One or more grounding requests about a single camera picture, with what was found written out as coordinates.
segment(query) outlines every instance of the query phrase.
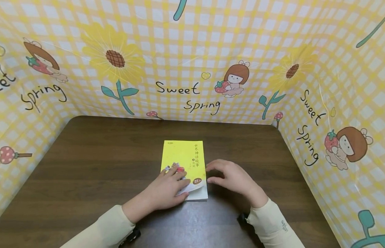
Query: finger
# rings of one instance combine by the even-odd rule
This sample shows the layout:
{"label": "finger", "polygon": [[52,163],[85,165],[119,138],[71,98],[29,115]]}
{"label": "finger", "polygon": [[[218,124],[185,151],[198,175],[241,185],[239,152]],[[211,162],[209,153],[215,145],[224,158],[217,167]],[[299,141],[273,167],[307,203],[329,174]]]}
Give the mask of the finger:
{"label": "finger", "polygon": [[163,177],[165,174],[166,174],[166,170],[163,169],[163,170],[161,171],[161,173],[159,173],[159,177]]}
{"label": "finger", "polygon": [[177,189],[179,191],[182,188],[184,188],[185,186],[189,185],[191,183],[191,180],[190,179],[184,179],[184,180],[178,181],[177,183],[179,184],[179,188]]}
{"label": "finger", "polygon": [[223,159],[216,159],[216,160],[213,160],[212,162],[208,163],[206,165],[206,171],[207,172],[210,172],[211,170],[218,170],[219,172],[223,172],[224,170],[224,165],[226,164],[226,160],[223,160]]}
{"label": "finger", "polygon": [[171,177],[171,176],[174,175],[174,173],[176,173],[176,172],[177,172],[177,166],[172,166],[172,167],[169,169],[168,173],[166,173],[166,175],[167,175],[168,177]]}
{"label": "finger", "polygon": [[207,179],[207,182],[208,183],[213,183],[213,184],[216,184],[216,185],[219,185],[219,186],[222,186],[222,187],[226,188],[225,187],[225,180],[223,178],[221,178],[221,177],[209,177]]}
{"label": "finger", "polygon": [[181,178],[185,177],[187,175],[187,172],[177,172],[172,177],[174,177],[177,181]]}
{"label": "finger", "polygon": [[176,206],[176,205],[178,205],[178,204],[184,202],[185,199],[187,199],[188,195],[189,195],[188,192],[184,192],[184,193],[182,193],[182,194],[180,194],[180,195],[178,195],[178,196],[175,196],[175,197],[173,198],[173,204],[174,204],[174,206]]}

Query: yellow checkered backdrop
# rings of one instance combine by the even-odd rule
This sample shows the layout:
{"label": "yellow checkered backdrop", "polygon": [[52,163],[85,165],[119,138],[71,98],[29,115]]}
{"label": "yellow checkered backdrop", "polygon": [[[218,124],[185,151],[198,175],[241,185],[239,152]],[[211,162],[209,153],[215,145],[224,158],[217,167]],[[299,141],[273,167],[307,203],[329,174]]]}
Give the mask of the yellow checkered backdrop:
{"label": "yellow checkered backdrop", "polygon": [[272,124],[385,247],[385,0],[0,1],[0,215],[77,115]]}

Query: book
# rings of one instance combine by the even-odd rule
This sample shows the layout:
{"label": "book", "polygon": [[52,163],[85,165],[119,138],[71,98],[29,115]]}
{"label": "book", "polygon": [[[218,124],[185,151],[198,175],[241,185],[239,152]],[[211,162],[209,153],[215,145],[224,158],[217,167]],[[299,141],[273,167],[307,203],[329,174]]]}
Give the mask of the book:
{"label": "book", "polygon": [[169,170],[172,165],[179,167],[178,172],[187,172],[182,179],[191,180],[177,195],[189,192],[186,201],[207,200],[203,141],[164,141],[161,170]]}

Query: green stroke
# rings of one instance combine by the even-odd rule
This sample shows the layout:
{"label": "green stroke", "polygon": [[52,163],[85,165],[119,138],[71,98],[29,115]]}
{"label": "green stroke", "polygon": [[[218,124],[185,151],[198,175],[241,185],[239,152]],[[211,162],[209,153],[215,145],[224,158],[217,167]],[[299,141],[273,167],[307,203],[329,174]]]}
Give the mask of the green stroke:
{"label": "green stroke", "polygon": [[370,236],[368,229],[374,227],[374,218],[369,210],[362,210],[358,212],[358,218],[362,224],[365,233],[365,238],[356,241],[351,248],[363,248],[369,245],[379,244],[385,248],[385,234]]}
{"label": "green stroke", "polygon": [[138,92],[138,89],[135,89],[135,88],[127,88],[127,89],[122,89],[121,88],[121,85],[120,85],[120,81],[118,79],[118,81],[116,82],[116,91],[118,93],[118,96],[115,96],[114,92],[105,87],[105,86],[101,86],[101,91],[103,92],[104,95],[106,96],[109,96],[109,97],[112,97],[114,99],[117,99],[118,101],[122,102],[122,105],[123,107],[126,109],[126,111],[131,114],[131,115],[134,115],[134,113],[132,112],[132,110],[130,110],[130,108],[128,107],[128,105],[126,104],[125,102],[125,96],[133,96],[135,94],[137,94]]}
{"label": "green stroke", "polygon": [[259,103],[265,107],[265,110],[263,112],[263,116],[261,117],[263,120],[265,120],[265,116],[266,116],[266,113],[268,111],[269,106],[273,103],[279,102],[280,100],[282,100],[286,96],[286,94],[284,94],[284,95],[276,97],[276,95],[278,93],[279,93],[279,91],[275,92],[273,94],[273,96],[271,97],[271,99],[268,101],[268,103],[266,103],[267,98],[265,96],[260,96]]}
{"label": "green stroke", "polygon": [[173,20],[178,21],[183,14],[185,5],[187,3],[187,0],[180,0],[179,7],[176,10],[176,13],[174,13]]}
{"label": "green stroke", "polygon": [[366,36],[362,41],[360,41],[357,45],[356,48],[362,47],[372,36],[377,30],[381,27],[381,25],[385,22],[385,17],[380,21],[380,23],[373,29],[372,32],[368,36]]}

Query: black clip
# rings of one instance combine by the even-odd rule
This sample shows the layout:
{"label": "black clip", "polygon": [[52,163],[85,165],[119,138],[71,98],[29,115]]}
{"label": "black clip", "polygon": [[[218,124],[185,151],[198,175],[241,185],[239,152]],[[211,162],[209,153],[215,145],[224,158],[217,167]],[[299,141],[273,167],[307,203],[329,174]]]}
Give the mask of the black clip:
{"label": "black clip", "polygon": [[247,213],[242,213],[238,216],[237,220],[239,224],[247,224],[246,219],[249,217],[249,214]]}
{"label": "black clip", "polygon": [[121,248],[121,247],[125,247],[125,245],[127,243],[131,243],[133,240],[137,239],[138,237],[140,237],[142,235],[142,233],[140,232],[140,230],[138,228],[135,228],[131,234],[129,234],[129,236],[127,236],[125,238],[125,240],[119,244],[118,248]]}

